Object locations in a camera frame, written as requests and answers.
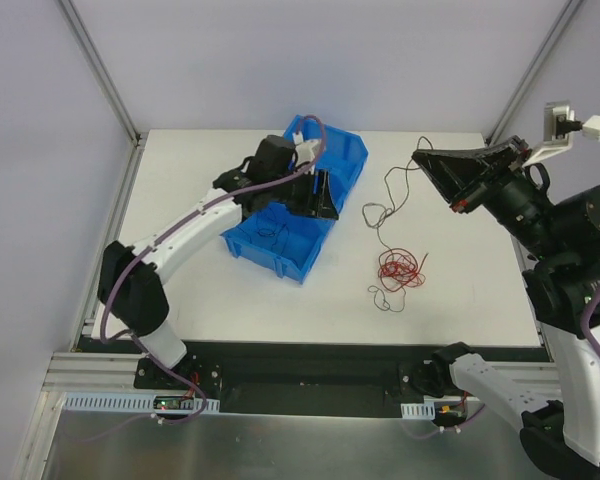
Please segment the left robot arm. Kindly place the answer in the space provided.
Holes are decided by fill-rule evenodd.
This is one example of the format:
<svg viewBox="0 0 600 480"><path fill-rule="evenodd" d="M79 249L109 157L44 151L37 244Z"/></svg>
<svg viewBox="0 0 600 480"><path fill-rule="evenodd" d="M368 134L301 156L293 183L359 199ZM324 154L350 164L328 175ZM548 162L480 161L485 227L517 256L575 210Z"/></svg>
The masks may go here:
<svg viewBox="0 0 600 480"><path fill-rule="evenodd" d="M222 173L191 212L131 246L114 241L105 248L97 287L103 315L115 316L139 340L168 388L184 387L192 367L167 322L166 284L207 242L272 203L295 216L338 219L329 174L316 166L325 150L324 139L268 135L254 155Z"/></svg>

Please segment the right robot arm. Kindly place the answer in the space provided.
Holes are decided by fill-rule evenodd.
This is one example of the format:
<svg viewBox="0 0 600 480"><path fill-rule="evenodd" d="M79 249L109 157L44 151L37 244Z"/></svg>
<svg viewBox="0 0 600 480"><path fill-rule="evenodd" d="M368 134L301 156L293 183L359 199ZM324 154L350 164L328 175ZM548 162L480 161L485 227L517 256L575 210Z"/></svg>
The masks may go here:
<svg viewBox="0 0 600 480"><path fill-rule="evenodd" d="M559 203L527 143L418 149L413 161L450 209L486 209L534 260L522 274L557 370L560 397L527 390L457 342L410 376L418 393L477 397L518 434L531 462L558 479L600 479L600 185Z"/></svg>

